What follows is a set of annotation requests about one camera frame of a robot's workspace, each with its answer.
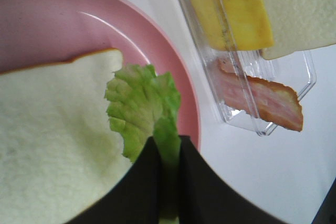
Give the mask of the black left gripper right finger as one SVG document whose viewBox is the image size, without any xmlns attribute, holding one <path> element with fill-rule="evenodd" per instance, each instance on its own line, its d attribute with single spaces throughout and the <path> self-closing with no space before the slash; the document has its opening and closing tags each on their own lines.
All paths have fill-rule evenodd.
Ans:
<svg viewBox="0 0 336 224">
<path fill-rule="evenodd" d="M 181 135 L 178 175 L 180 223 L 284 223 L 233 190 Z"/>
</svg>

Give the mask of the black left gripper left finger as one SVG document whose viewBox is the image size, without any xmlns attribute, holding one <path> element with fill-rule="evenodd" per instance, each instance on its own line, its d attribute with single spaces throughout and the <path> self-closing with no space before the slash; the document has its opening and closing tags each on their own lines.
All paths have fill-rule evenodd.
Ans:
<svg viewBox="0 0 336 224">
<path fill-rule="evenodd" d="M 68 223 L 158 223 L 160 175 L 159 151 L 149 137 L 123 178 Z"/>
</svg>

